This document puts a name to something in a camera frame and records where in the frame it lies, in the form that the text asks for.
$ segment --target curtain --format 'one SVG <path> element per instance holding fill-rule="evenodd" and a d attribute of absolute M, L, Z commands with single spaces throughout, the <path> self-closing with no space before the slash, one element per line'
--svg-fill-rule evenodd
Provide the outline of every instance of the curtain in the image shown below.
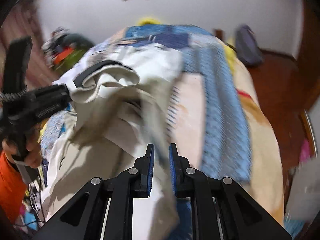
<path fill-rule="evenodd" d="M 44 87 L 58 79 L 56 73 L 49 69 L 41 51 L 43 44 L 41 28 L 32 0 L 20 0 L 10 11 L 0 28 L 0 88 L 2 87 L 5 52 L 10 41 L 31 36 L 33 47 L 26 72 L 28 90 Z"/>

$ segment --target red brown floor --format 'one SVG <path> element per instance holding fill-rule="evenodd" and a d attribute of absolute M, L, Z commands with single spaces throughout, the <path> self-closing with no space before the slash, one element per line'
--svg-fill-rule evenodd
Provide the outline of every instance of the red brown floor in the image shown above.
<path fill-rule="evenodd" d="M 283 167 L 285 201 L 289 194 L 287 171 L 297 166 L 305 137 L 299 114 L 305 100 L 304 82 L 295 63 L 286 57 L 264 54 L 264 63 L 250 68 L 260 107 L 278 141 Z"/>

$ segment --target metal screw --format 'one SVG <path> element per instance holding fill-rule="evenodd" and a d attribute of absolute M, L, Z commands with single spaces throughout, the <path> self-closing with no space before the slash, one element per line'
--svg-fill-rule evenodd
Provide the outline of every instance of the metal screw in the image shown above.
<path fill-rule="evenodd" d="M 186 173 L 188 174 L 194 174 L 196 172 L 196 170 L 194 168 L 187 168 L 186 169 Z"/>
<path fill-rule="evenodd" d="M 223 178 L 222 181 L 223 181 L 225 184 L 231 184 L 231 183 L 233 182 L 233 180 L 232 180 L 231 178 L 229 178 L 229 177 Z"/>
<path fill-rule="evenodd" d="M 136 168 L 131 168 L 131 169 L 129 170 L 129 173 L 130 173 L 131 175 L 137 174 L 137 173 L 138 173 L 138 169 L 136 169 Z"/>
<path fill-rule="evenodd" d="M 97 184 L 100 183 L 100 181 L 101 181 L 101 179 L 99 179 L 99 178 L 93 178 L 93 179 L 91 180 L 91 184 L 97 185 Z"/>

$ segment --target white wall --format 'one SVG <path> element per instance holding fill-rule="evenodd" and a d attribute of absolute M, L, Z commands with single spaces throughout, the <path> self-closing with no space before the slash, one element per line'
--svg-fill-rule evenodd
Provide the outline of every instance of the white wall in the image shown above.
<path fill-rule="evenodd" d="M 301 0 L 38 0 L 38 13 L 45 38 L 63 26 L 95 43 L 145 16 L 164 24 L 220 28 L 226 36 L 247 23 L 261 48 L 297 55 L 301 4 Z"/>

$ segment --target orange shirt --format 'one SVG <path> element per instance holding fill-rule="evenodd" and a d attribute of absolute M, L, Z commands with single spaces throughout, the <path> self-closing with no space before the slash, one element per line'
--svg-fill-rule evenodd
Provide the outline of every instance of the orange shirt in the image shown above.
<path fill-rule="evenodd" d="M 19 216 L 21 202 L 27 185 L 21 175 L 7 160 L 5 154 L 0 155 L 0 205 L 7 218 L 14 223 Z"/>

